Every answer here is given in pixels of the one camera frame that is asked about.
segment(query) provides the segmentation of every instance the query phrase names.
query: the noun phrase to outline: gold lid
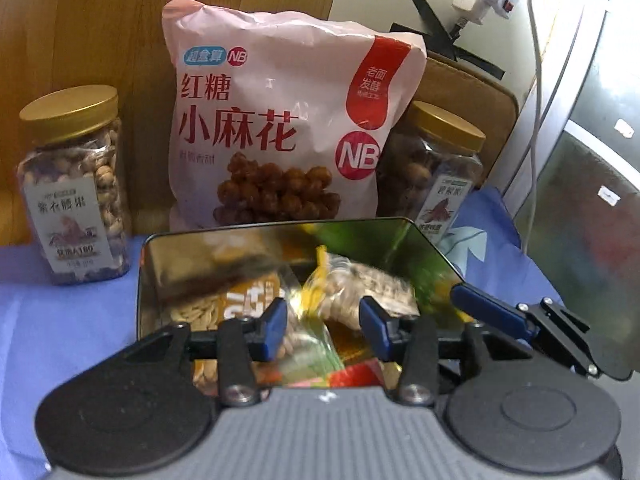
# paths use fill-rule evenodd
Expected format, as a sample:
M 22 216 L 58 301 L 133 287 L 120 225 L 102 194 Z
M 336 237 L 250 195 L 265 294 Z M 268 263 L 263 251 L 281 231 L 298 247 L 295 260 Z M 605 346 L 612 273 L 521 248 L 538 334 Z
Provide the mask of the gold lid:
M 101 128 L 118 116 L 113 86 L 87 85 L 45 95 L 20 111 L 36 145 L 45 146 Z
M 455 144 L 464 150 L 479 152 L 486 137 L 473 124 L 442 108 L 413 101 L 406 118 L 436 140 Z

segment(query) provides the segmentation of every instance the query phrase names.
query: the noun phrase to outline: wood grain wall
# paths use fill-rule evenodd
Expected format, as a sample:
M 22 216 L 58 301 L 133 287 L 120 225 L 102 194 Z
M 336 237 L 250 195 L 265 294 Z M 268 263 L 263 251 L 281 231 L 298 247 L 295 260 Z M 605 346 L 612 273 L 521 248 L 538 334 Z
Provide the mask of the wood grain wall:
M 160 23 L 169 0 L 0 0 L 0 244 L 29 232 L 15 167 L 29 149 L 18 113 L 48 92 L 109 84 L 120 93 L 130 205 L 137 232 L 166 227 L 174 69 Z M 326 18 L 333 0 L 199 0 Z

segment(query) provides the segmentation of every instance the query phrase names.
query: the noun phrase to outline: blue tablecloth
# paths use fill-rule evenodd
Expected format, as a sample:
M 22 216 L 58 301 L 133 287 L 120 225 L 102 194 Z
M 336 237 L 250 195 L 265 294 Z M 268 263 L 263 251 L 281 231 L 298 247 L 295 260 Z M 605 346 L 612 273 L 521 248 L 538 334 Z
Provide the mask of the blue tablecloth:
M 126 276 L 76 286 L 50 285 L 35 247 L 0 248 L 1 480 L 45 473 L 33 417 L 46 393 L 134 341 L 141 244 L 130 244 Z M 509 304 L 559 299 L 520 251 L 495 189 L 465 200 L 440 248 L 467 281 Z

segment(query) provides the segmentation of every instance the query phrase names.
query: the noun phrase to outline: gray ribbed surface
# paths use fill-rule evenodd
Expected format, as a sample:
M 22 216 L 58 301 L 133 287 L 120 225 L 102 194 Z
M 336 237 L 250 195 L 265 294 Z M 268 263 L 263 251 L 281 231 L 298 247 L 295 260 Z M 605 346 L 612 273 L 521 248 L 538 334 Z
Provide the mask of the gray ribbed surface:
M 136 480 L 536 479 L 474 459 L 430 410 L 399 406 L 380 388 L 274 390 L 265 403 L 227 410 L 192 453 Z M 86 477 L 57 470 L 50 480 Z M 566 480 L 609 480 L 599 468 Z

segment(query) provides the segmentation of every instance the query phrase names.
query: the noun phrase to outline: transparent jar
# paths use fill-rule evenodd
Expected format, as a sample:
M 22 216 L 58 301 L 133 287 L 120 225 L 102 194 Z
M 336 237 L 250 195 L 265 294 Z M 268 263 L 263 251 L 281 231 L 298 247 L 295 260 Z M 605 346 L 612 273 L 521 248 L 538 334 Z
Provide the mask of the transparent jar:
M 437 243 L 482 175 L 484 133 L 464 119 L 414 101 L 391 130 L 376 169 L 377 216 L 414 220 Z
M 20 119 L 34 149 L 17 170 L 33 237 L 59 285 L 129 270 L 130 224 L 118 91 L 90 85 L 45 95 Z

